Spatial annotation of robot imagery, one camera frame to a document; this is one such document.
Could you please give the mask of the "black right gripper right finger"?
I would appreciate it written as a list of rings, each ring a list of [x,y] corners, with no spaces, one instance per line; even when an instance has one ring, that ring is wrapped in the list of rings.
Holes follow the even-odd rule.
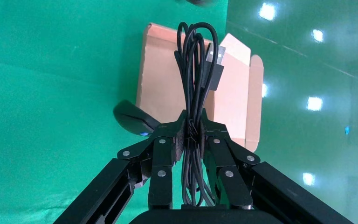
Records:
[[[201,115],[204,161],[213,196],[235,222],[347,224],[349,220],[234,142],[224,124]]]

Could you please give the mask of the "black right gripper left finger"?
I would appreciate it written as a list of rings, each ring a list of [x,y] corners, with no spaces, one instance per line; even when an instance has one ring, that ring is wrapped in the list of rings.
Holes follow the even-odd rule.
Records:
[[[56,219],[58,224],[113,224],[134,190],[150,182],[148,210],[134,224],[164,224],[172,209],[172,167],[180,159],[186,114],[160,124],[153,134],[119,151]]]

